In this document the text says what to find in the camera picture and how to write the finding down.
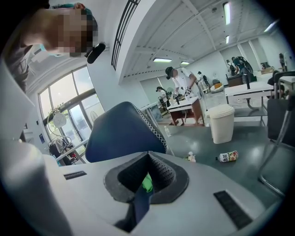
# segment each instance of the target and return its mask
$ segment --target black slot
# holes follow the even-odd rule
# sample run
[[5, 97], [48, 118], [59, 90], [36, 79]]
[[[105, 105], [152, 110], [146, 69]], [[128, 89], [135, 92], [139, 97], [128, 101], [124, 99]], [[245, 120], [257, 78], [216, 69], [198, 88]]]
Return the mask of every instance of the black slot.
[[65, 179], [68, 180], [68, 179], [74, 179], [74, 178], [78, 178], [78, 177], [81, 177], [83, 175], [87, 175], [85, 172], [83, 171], [79, 171], [79, 172], [75, 172], [75, 173], [71, 173], [71, 174], [66, 174], [64, 175]]
[[226, 191], [220, 191], [213, 195], [239, 230], [252, 222], [252, 219]]

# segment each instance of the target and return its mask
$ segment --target black headphone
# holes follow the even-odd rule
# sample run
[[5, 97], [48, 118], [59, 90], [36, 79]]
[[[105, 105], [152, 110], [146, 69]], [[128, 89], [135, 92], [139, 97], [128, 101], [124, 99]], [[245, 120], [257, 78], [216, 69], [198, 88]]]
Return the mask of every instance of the black headphone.
[[94, 61], [99, 57], [99, 55], [105, 50], [106, 45], [104, 43], [99, 43], [96, 47], [89, 50], [84, 57], [87, 58], [89, 64], [94, 63]]

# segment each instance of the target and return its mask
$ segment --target ceiling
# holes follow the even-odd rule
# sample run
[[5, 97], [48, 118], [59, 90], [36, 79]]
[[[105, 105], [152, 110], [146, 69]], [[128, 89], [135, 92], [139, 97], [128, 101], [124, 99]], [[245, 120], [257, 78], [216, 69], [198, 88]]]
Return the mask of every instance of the ceiling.
[[[225, 25], [220, 0], [171, 0], [159, 9], [139, 40], [125, 78], [142, 73], [179, 67], [182, 61], [193, 62], [215, 50], [260, 35], [273, 22], [254, 1], [230, 0], [231, 22]], [[170, 63], [155, 63], [153, 58], [169, 58]]]

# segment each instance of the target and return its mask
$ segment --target trash can lid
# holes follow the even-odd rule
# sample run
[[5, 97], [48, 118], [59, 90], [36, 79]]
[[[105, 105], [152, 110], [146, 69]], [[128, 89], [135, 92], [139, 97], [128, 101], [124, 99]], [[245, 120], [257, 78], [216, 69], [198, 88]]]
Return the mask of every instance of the trash can lid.
[[225, 116], [229, 116], [235, 112], [235, 109], [228, 105], [228, 104], [222, 104], [219, 106], [212, 107], [209, 109], [208, 113], [210, 118], [212, 119], [218, 119]]

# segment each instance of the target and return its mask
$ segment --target black cap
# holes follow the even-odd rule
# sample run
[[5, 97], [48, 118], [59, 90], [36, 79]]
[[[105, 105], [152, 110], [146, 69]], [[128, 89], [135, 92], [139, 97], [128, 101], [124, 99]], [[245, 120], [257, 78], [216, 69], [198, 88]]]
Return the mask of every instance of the black cap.
[[165, 70], [165, 73], [167, 76], [173, 77], [173, 67], [172, 66], [167, 67]]

